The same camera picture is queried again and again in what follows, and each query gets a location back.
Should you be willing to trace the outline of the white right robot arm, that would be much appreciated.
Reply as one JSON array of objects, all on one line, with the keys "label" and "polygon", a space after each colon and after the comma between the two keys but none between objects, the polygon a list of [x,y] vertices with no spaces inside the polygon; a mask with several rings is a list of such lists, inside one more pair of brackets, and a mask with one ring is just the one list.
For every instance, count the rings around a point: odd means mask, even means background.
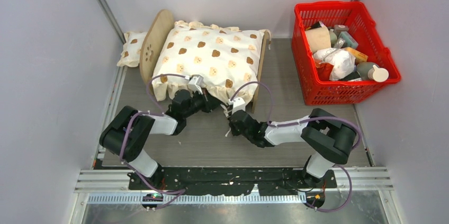
[{"label": "white right robot arm", "polygon": [[243,136],[260,148],[274,147],[293,142],[305,142],[315,153],[302,171],[302,180],[316,187],[326,172],[334,165],[346,164],[351,151],[362,140],[355,124],[315,108],[309,116],[285,122],[258,122],[243,110],[228,115],[233,136]]}]

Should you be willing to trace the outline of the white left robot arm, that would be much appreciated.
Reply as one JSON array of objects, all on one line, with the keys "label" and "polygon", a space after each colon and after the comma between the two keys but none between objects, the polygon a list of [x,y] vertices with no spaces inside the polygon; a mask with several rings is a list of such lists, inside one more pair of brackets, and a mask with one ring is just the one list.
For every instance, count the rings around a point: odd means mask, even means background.
[{"label": "white left robot arm", "polygon": [[186,119],[198,113],[210,113],[222,102],[205,89],[190,93],[182,89],[175,93],[168,110],[162,114],[138,111],[125,106],[106,127],[99,143],[142,175],[150,189],[162,183],[161,166],[143,149],[149,135],[178,135],[187,125]]}]

